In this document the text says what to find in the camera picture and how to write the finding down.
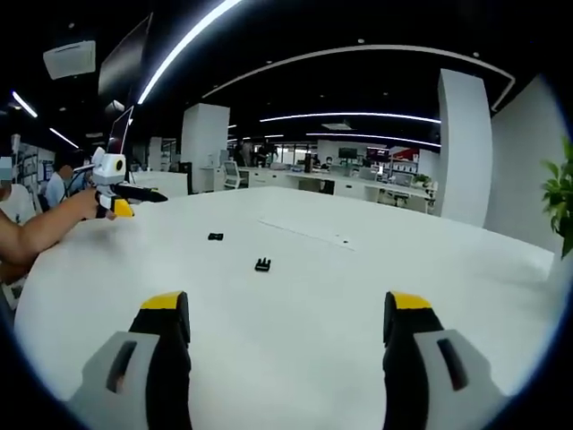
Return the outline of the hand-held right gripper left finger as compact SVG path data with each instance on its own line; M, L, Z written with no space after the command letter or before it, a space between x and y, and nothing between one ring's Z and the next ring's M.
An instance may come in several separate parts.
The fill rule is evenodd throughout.
M190 429L187 294L145 301L82 369L66 406L89 429Z

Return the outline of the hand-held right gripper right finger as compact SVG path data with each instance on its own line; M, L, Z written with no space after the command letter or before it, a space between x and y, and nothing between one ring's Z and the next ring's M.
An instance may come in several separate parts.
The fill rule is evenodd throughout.
M487 358L423 297L385 296L385 429L484 429L508 402Z

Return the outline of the person's left hand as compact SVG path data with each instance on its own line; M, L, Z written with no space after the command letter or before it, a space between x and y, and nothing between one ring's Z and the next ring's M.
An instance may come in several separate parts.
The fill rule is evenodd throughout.
M82 219L110 219L114 220L116 215L109 209L104 208L99 203L100 192L96 188L90 188L77 194L78 202L81 206Z

